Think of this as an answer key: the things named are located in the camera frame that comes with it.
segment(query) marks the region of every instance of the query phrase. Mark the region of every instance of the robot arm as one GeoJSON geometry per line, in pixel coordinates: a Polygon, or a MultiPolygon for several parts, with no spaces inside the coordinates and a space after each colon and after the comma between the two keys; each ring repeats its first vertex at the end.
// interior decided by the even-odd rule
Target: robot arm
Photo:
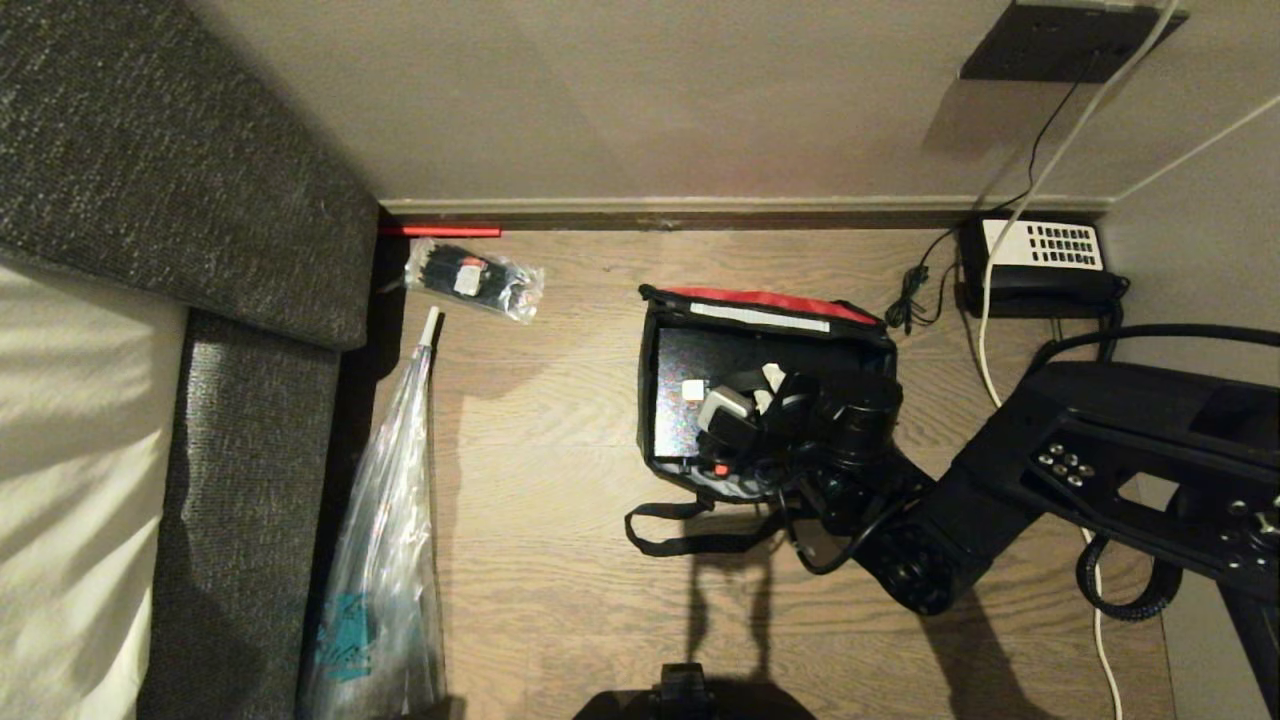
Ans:
{"type": "MultiPolygon", "coordinates": [[[[1117,333],[1160,334],[1151,328],[1117,333]]],[[[1277,342],[1274,333],[1261,340],[1277,342]]],[[[1111,616],[1155,616],[1184,569],[1216,580],[1275,716],[1277,418],[1276,388],[1039,359],[942,479],[854,559],[900,603],[936,614],[1051,512],[1097,533],[1076,575],[1085,597],[1111,616]],[[1169,509],[1120,496],[1139,473],[1178,484],[1169,509]],[[1156,559],[1151,585],[1129,605],[1106,603],[1092,588],[1092,564],[1108,538],[1156,559]]]]}

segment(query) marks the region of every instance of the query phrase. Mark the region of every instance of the telephone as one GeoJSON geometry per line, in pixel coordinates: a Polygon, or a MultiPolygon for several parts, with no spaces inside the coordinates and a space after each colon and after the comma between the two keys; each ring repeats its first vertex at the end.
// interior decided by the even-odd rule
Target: telephone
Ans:
{"type": "MultiPolygon", "coordinates": [[[[982,315],[982,281],[1005,217],[979,215],[960,225],[960,293],[982,315]]],[[[1005,237],[991,272],[992,318],[1097,318],[1110,315],[1129,288],[1107,270],[1096,227],[1023,217],[1005,237]]]]}

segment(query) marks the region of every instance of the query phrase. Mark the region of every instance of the black bag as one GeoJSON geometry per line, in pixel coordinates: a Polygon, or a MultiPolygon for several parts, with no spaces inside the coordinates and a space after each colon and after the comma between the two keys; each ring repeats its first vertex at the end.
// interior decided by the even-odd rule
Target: black bag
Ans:
{"type": "Polygon", "coordinates": [[[712,288],[658,290],[640,286],[649,302],[640,348],[637,442],[658,477],[696,495],[691,503],[645,503],[626,516],[627,538],[645,555],[745,552],[782,528],[774,512],[746,536],[692,536],[660,542],[635,534],[635,515],[687,520],[717,501],[767,502],[771,495],[749,482],[730,482],[699,470],[698,411],[701,393],[718,384],[750,391],[767,363],[819,380],[849,373],[893,378],[897,350],[884,322],[845,301],[820,301],[771,292],[712,288]]]}

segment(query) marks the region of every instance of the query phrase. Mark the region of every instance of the bag strap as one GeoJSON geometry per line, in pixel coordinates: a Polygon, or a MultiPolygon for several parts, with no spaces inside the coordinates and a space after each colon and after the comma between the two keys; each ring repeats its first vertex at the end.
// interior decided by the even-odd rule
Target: bag strap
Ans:
{"type": "Polygon", "coordinates": [[[626,524],[627,539],[631,544],[649,557],[675,557],[677,555],[698,555],[703,552],[741,555],[760,541],[768,539],[782,529],[782,511],[774,511],[751,533],[732,534],[705,534],[689,536],[684,538],[668,538],[664,541],[649,541],[636,534],[631,527],[631,518],[640,515],[644,518],[658,518],[660,520],[690,520],[716,509],[716,501],[698,496],[696,502],[645,502],[637,505],[635,510],[627,512],[626,524]]]}

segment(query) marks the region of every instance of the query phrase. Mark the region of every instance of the white cable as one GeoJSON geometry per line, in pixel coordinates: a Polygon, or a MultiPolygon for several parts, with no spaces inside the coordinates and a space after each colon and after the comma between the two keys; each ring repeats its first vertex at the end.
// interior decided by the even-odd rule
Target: white cable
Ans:
{"type": "MultiPolygon", "coordinates": [[[[1044,183],[1044,178],[1053,172],[1057,161],[1062,158],[1062,154],[1066,152],[1066,149],[1071,146],[1071,142],[1075,141],[1075,136],[1079,135],[1080,128],[1083,128],[1089,120],[1089,117],[1093,115],[1098,104],[1102,102],[1102,99],[1106,97],[1107,92],[1116,85],[1116,82],[1129,74],[1129,70],[1140,63],[1142,59],[1147,56],[1147,53],[1151,53],[1151,49],[1155,47],[1156,41],[1160,38],[1161,33],[1165,32],[1165,27],[1174,17],[1174,10],[1176,9],[1178,0],[1169,0],[1164,10],[1160,13],[1160,19],[1156,20],[1156,24],[1151,28],[1151,33],[1148,33],[1147,38],[1142,41],[1138,50],[1129,58],[1128,61],[1125,61],[1124,65],[1120,65],[1120,69],[1116,70],[1115,74],[1107,79],[1107,82],[1102,83],[1102,87],[1100,87],[1093,95],[1093,99],[1089,100],[1084,111],[1080,113],[1079,119],[1075,120],[1075,126],[1071,127],[1071,132],[1068,133],[1066,140],[1057,146],[1057,151],[1053,152],[1048,164],[1044,165],[1044,170],[1041,172],[1039,177],[1036,178],[1036,182],[1032,183],[1030,190],[1027,191],[1027,195],[1023,196],[1021,201],[1014,209],[1014,214],[1009,218],[1009,222],[1005,223],[1005,228],[1000,231],[1000,236],[996,237],[995,245],[991,246],[991,251],[987,255],[987,268],[983,270],[982,277],[982,322],[978,324],[978,368],[982,370],[982,383],[987,388],[987,395],[991,396],[991,401],[997,409],[1001,405],[1000,393],[996,392],[996,384],[991,380],[991,368],[987,365],[987,320],[991,316],[991,273],[996,266],[996,254],[1000,251],[1000,246],[1005,242],[1005,236],[1007,236],[1009,231],[1014,228],[1018,218],[1023,215],[1023,210],[1030,205],[1032,200],[1036,197],[1036,192],[1039,190],[1041,184],[1044,183]]],[[[1093,539],[1089,530],[1080,528],[1080,533],[1084,536],[1085,543],[1093,539]]],[[[1100,566],[1093,569],[1093,579],[1098,585],[1098,593],[1101,593],[1102,569],[1100,566]]],[[[1102,644],[1102,611],[1098,609],[1093,609],[1093,644],[1097,646],[1098,661],[1102,664],[1102,671],[1106,673],[1107,685],[1111,689],[1111,703],[1115,706],[1115,719],[1124,720],[1124,706],[1120,702],[1120,687],[1116,684],[1115,673],[1111,671],[1111,662],[1107,660],[1106,647],[1102,644]]]]}
{"type": "MultiPolygon", "coordinates": [[[[1084,544],[1093,542],[1093,533],[1080,528],[1084,536],[1084,544]]],[[[1093,584],[1098,585],[1098,597],[1102,597],[1102,564],[1093,565],[1093,584]]],[[[1124,720],[1124,705],[1120,703],[1120,685],[1116,684],[1116,675],[1111,671],[1111,662],[1107,660],[1107,648],[1102,644],[1102,611],[1093,609],[1093,647],[1098,651],[1098,662],[1102,664],[1102,673],[1107,676],[1107,687],[1111,689],[1111,706],[1115,707],[1116,720],[1124,720]]]]}
{"type": "Polygon", "coordinates": [[[987,268],[983,270],[982,275],[982,322],[978,324],[978,368],[982,370],[982,383],[987,387],[987,395],[991,396],[991,401],[996,404],[996,407],[1000,407],[1000,393],[996,392],[996,384],[991,380],[991,368],[987,366],[987,319],[991,315],[991,273],[996,266],[996,254],[1000,251],[1000,246],[1004,245],[1005,236],[1007,236],[1009,231],[1014,228],[1018,218],[1023,215],[1023,210],[1025,210],[1027,206],[1030,205],[1032,200],[1034,200],[1036,192],[1039,190],[1041,184],[1044,183],[1044,179],[1050,176],[1050,173],[1053,172],[1057,161],[1062,159],[1062,154],[1066,152],[1066,149],[1075,141],[1075,136],[1079,135],[1080,129],[1089,120],[1089,117],[1093,115],[1098,104],[1102,102],[1102,99],[1106,97],[1107,92],[1116,85],[1116,82],[1129,74],[1129,70],[1132,70],[1134,65],[1140,63],[1142,59],[1147,56],[1147,53],[1151,51],[1151,49],[1156,45],[1156,40],[1158,40],[1160,35],[1165,31],[1165,26],[1169,24],[1170,18],[1174,17],[1175,9],[1178,9],[1178,0],[1169,0],[1169,4],[1166,4],[1164,10],[1160,13],[1160,19],[1156,20],[1155,27],[1151,28],[1151,33],[1147,35],[1147,40],[1142,41],[1142,45],[1138,46],[1138,50],[1129,58],[1129,60],[1120,65],[1120,69],[1111,76],[1111,79],[1102,83],[1102,87],[1100,87],[1093,95],[1093,99],[1089,100],[1084,111],[1080,113],[1080,118],[1075,120],[1075,126],[1071,127],[1071,132],[1068,133],[1066,140],[1057,146],[1057,151],[1053,152],[1052,158],[1050,158],[1048,164],[1044,165],[1044,170],[1041,172],[1039,177],[1036,178],[1036,182],[1032,183],[1030,190],[1028,190],[1027,195],[1018,202],[1012,217],[1010,217],[1009,222],[1005,223],[1005,228],[1000,231],[1000,236],[996,237],[996,243],[991,246],[991,252],[987,254],[987,268]]]}

